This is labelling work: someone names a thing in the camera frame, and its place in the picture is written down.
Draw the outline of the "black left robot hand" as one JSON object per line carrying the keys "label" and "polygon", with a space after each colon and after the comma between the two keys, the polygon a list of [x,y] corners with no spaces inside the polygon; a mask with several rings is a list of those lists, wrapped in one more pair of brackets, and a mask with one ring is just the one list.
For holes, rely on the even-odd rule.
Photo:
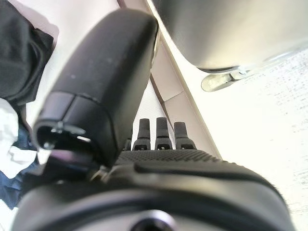
{"label": "black left robot hand", "polygon": [[14,231],[293,231],[278,190],[257,173],[197,150],[184,123],[176,148],[157,120],[128,141],[150,77],[157,20],[108,14],[75,50],[32,128],[50,151],[25,176]]}

